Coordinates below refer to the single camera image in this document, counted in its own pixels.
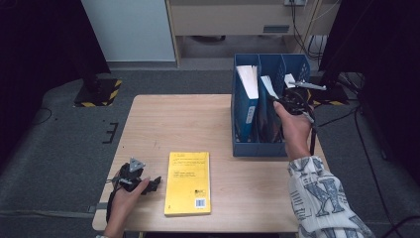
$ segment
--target hand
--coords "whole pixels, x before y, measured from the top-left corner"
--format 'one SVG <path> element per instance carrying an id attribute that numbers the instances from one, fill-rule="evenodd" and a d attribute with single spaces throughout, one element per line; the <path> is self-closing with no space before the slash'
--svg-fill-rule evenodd
<path id="1" fill-rule="evenodd" d="M 293 161 L 311 156 L 307 144 L 311 130 L 311 123 L 308 118 L 304 115 L 291 115 L 279 102 L 274 101 L 273 106 L 275 112 L 281 119 L 288 158 Z"/>
<path id="2" fill-rule="evenodd" d="M 104 231 L 104 236 L 109 238 L 122 237 L 127 217 L 130 215 L 136 205 L 143 190 L 149 184 L 151 178 L 147 177 L 142 180 L 137 187 L 129 192 L 123 188 L 117 190 L 112 201 L 111 216 Z"/>

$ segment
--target yellow black tape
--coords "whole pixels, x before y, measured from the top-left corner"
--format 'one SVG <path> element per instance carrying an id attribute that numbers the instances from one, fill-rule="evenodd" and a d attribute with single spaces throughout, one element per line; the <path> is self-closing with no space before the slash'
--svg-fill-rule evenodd
<path id="1" fill-rule="evenodd" d="M 311 94 L 311 90 L 308 90 L 308 103 L 310 105 L 334 105 L 334 106 L 340 106 L 340 105 L 349 105 L 348 101 L 337 101 L 337 100 L 316 100 L 313 98 Z"/>
<path id="2" fill-rule="evenodd" d="M 111 94 L 109 95 L 109 99 L 107 101 L 102 101 L 102 102 L 81 102 L 81 103 L 77 103 L 75 104 L 76 107 L 95 107 L 95 106 L 109 106 L 114 102 L 115 97 L 118 94 L 118 90 L 120 89 L 120 85 L 122 83 L 123 80 L 116 80 L 114 88 L 112 89 Z"/>

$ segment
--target white paper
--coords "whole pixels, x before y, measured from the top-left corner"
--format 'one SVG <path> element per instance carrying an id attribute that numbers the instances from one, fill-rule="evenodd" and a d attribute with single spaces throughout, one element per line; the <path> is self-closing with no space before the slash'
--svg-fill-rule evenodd
<path id="1" fill-rule="evenodd" d="M 271 96 L 275 97 L 276 99 L 278 99 L 277 94 L 274 92 L 274 89 L 272 88 L 271 79 L 269 78 L 268 75 L 262 76 L 262 82 L 263 82 L 263 85 L 266 88 L 266 91 L 269 93 L 269 95 L 271 95 Z"/>
<path id="2" fill-rule="evenodd" d="M 284 82 L 286 83 L 286 85 L 287 85 L 288 88 L 295 87 L 295 85 L 293 85 L 293 84 L 290 83 L 290 82 L 296 82 L 294 80 L 294 77 L 293 77 L 293 75 L 291 73 L 290 74 L 286 74 L 284 76 Z"/>
<path id="3" fill-rule="evenodd" d="M 250 99 L 259 98 L 257 67 L 254 65 L 237 66 L 238 75 Z"/>

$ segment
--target patterned sleeve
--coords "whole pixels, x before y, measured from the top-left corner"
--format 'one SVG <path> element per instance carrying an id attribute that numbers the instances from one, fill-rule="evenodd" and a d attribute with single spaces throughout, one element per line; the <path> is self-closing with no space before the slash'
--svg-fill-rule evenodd
<path id="1" fill-rule="evenodd" d="M 319 157 L 289 164 L 289 193 L 299 237 L 370 238 L 374 234 L 350 209 L 341 182 L 324 170 Z"/>

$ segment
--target book cover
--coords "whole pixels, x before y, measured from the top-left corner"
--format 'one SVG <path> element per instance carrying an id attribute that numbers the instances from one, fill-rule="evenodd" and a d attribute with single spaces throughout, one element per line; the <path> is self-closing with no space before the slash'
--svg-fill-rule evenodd
<path id="1" fill-rule="evenodd" d="M 237 66 L 235 128 L 240 142 L 248 142 L 259 101 L 258 72 L 255 65 Z"/>
<path id="2" fill-rule="evenodd" d="M 209 153 L 171 152 L 164 215 L 203 215 L 210 212 Z"/>
<path id="3" fill-rule="evenodd" d="M 261 76 L 259 79 L 259 111 L 258 128 L 260 142 L 275 143 L 281 142 L 281 121 L 277 116 L 270 96 L 278 99 L 275 93 L 271 79 L 268 75 Z"/>

